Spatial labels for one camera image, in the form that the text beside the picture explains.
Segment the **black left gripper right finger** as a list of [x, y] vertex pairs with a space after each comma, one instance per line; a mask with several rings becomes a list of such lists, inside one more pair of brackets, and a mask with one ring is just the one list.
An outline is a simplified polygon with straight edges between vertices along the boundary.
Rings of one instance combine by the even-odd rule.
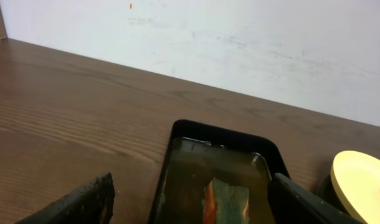
[[267, 196], [276, 224], [361, 224], [280, 173]]

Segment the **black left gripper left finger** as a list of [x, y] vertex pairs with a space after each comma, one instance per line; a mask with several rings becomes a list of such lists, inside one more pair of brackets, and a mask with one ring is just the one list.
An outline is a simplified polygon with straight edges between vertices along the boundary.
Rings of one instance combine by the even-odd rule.
[[113, 216], [114, 198], [112, 175], [106, 172], [18, 221], [18, 224], [109, 224]]

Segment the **orange green scrub sponge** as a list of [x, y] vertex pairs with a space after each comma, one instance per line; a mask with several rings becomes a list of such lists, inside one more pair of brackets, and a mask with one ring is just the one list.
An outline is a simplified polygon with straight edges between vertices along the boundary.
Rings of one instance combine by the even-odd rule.
[[204, 189], [203, 224], [248, 224], [249, 189], [213, 178]]

